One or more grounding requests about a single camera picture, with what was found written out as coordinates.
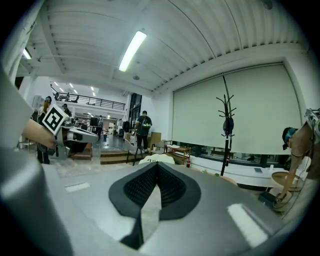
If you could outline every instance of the white projection screen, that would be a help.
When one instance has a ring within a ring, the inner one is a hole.
[[[299,128],[298,100],[290,77],[281,64],[250,68],[224,76],[231,99],[234,129],[232,152],[283,155],[282,133]],[[222,76],[200,82],[174,93],[174,141],[211,147],[225,147],[221,134],[226,94]]]

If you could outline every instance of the white strip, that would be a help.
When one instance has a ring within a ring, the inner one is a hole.
[[[90,188],[90,187],[91,187],[90,184],[85,182],[85,183],[80,183],[80,184],[77,184],[77,185],[66,186],[65,190],[67,192],[75,192],[75,191],[84,190],[84,189],[87,189],[87,188]]]
[[[228,206],[227,211],[251,248],[257,247],[268,239],[268,235],[243,209],[241,203]]]

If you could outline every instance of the railing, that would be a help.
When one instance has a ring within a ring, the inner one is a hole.
[[[54,99],[59,102],[70,102],[70,103],[79,103],[86,104],[90,106],[97,106],[103,108],[110,108],[115,110],[125,110],[124,103],[110,101],[101,98],[87,97],[83,95],[71,94],[71,93],[60,93],[56,92]]]

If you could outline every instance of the black rubber pad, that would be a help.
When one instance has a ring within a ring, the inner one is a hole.
[[[144,243],[141,209],[156,184],[161,193],[160,221],[183,218],[201,198],[194,179],[161,162],[152,162],[113,183],[109,189],[110,201],[121,215],[136,219],[131,234],[122,238],[121,243],[136,250]]]

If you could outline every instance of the chair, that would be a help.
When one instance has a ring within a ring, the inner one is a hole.
[[[128,163],[128,159],[129,159],[129,155],[134,155],[134,162],[133,162],[133,166],[135,165],[136,159],[137,159],[137,153],[138,153],[138,147],[137,146],[133,146],[131,145],[131,143],[129,142],[129,140],[125,139],[124,140],[124,149],[126,151],[128,151],[128,155],[126,156],[126,164]],[[141,153],[141,159],[143,158],[142,155],[142,146],[140,147],[140,153]]]
[[[165,150],[166,150],[165,141],[162,140],[156,144],[152,144],[151,150],[150,150],[150,156],[152,155],[152,153],[159,154],[159,155],[164,154]]]

